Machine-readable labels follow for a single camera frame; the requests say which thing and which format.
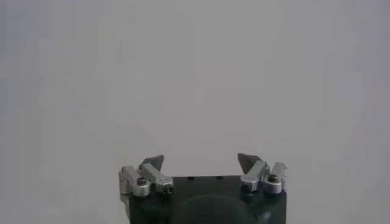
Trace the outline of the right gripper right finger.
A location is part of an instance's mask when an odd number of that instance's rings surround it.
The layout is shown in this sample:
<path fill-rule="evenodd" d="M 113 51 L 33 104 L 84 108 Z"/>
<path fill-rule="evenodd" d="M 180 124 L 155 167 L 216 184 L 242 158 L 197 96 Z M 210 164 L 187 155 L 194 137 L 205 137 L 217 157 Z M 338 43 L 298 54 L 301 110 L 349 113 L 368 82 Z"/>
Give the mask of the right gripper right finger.
<path fill-rule="evenodd" d="M 269 194 L 281 194 L 287 190 L 287 166 L 276 162 L 272 167 L 257 155 L 238 153 L 238 162 L 243 170 L 239 180 L 249 193 L 264 190 Z"/>

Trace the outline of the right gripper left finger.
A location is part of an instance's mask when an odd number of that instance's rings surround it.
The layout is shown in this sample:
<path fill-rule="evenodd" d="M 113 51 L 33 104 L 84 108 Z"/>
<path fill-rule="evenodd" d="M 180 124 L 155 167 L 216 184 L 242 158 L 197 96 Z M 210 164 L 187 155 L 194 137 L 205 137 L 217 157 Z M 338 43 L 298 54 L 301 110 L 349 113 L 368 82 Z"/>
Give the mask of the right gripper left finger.
<path fill-rule="evenodd" d="M 118 172 L 119 193 L 147 197 L 154 186 L 156 193 L 171 195 L 174 192 L 174 180 L 161 172 L 164 158 L 163 155 L 146 158 L 137 168 L 123 166 Z"/>

